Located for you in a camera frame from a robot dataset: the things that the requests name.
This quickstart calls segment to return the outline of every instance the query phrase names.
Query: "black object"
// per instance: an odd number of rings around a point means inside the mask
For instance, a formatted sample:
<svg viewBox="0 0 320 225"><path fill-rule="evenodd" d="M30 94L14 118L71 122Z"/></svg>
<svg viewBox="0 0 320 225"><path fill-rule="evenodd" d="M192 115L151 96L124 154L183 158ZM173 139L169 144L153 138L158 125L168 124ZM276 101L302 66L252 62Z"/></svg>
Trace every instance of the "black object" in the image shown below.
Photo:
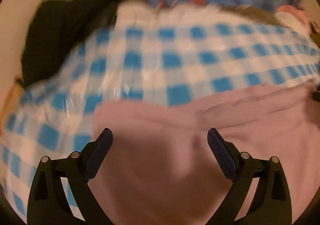
<svg viewBox="0 0 320 225"><path fill-rule="evenodd" d="M57 73L70 49L94 29L114 25L121 1L43 2L30 24L21 59L24 87Z"/></svg>
<svg viewBox="0 0 320 225"><path fill-rule="evenodd" d="M87 182L98 172L112 144L112 132L105 129L95 142L65 159L44 156L36 170L28 200L28 225L112 225ZM208 132L208 144L225 177L233 186L206 225L291 225L291 201L284 171L277 157L252 158L225 142L216 129ZM85 221L73 216L60 177L67 177ZM253 178L258 187L247 215L234 221L248 193Z"/></svg>

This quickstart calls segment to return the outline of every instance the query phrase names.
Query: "metal pin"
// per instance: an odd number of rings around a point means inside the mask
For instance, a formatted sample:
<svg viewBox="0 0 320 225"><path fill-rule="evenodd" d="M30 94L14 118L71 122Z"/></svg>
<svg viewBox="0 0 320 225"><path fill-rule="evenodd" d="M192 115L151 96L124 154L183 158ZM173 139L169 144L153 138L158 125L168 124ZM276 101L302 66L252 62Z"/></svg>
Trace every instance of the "metal pin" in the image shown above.
<svg viewBox="0 0 320 225"><path fill-rule="evenodd" d="M72 157L72 158L78 158L79 155L80 155L79 152L72 152L72 153L71 153L71 157Z"/></svg>
<svg viewBox="0 0 320 225"><path fill-rule="evenodd" d="M279 158L276 157L276 156L273 156L273 157L271 158L271 160L272 160L272 162L274 162L274 163L278 163L278 162L279 162Z"/></svg>
<svg viewBox="0 0 320 225"><path fill-rule="evenodd" d="M47 162L48 160L49 160L49 157L47 157L47 156L44 156L41 158L41 162L43 162L43 163Z"/></svg>
<svg viewBox="0 0 320 225"><path fill-rule="evenodd" d="M248 158L250 157L250 155L249 155L247 152L242 152L242 153L241 153L241 157L242 157L243 159L248 159Z"/></svg>

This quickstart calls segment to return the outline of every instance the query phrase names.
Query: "black cloth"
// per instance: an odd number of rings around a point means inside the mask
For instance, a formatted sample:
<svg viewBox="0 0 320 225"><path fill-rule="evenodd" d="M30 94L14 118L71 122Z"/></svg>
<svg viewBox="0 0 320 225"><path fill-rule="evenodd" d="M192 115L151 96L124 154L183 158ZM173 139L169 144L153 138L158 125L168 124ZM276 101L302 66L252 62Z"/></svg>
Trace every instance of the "black cloth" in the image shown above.
<svg viewBox="0 0 320 225"><path fill-rule="evenodd" d="M116 22L123 0L49 0L38 8L30 24L23 52L23 86L57 73L70 49L94 30Z"/></svg>

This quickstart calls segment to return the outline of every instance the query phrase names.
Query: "blue and white checkered cloth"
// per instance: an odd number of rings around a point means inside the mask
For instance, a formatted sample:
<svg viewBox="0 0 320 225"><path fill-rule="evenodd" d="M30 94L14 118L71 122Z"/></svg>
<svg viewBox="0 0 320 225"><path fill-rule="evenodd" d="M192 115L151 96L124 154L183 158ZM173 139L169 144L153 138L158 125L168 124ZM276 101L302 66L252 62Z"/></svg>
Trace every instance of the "blue and white checkered cloth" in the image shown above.
<svg viewBox="0 0 320 225"><path fill-rule="evenodd" d="M137 99L165 107L267 82L294 86L318 76L319 49L279 26L101 30L74 49L60 73L26 91L0 140L0 182L26 221L28 195L42 156L81 151L92 136L95 107ZM72 211L81 218L63 180Z"/></svg>

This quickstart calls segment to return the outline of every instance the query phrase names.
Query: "checkered tablecloth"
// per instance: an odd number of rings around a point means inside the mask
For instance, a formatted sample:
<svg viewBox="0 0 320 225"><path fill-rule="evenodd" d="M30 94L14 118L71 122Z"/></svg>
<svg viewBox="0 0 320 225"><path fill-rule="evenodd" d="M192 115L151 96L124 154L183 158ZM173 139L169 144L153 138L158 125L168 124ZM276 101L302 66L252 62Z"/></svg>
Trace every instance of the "checkered tablecloth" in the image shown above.
<svg viewBox="0 0 320 225"><path fill-rule="evenodd" d="M137 99L165 107L262 82L294 86L318 76L319 49L278 26L100 30L75 48L60 73L26 91L0 140L0 182L26 221L30 186L42 156L81 151L95 107ZM63 180L72 211L81 217Z"/></svg>

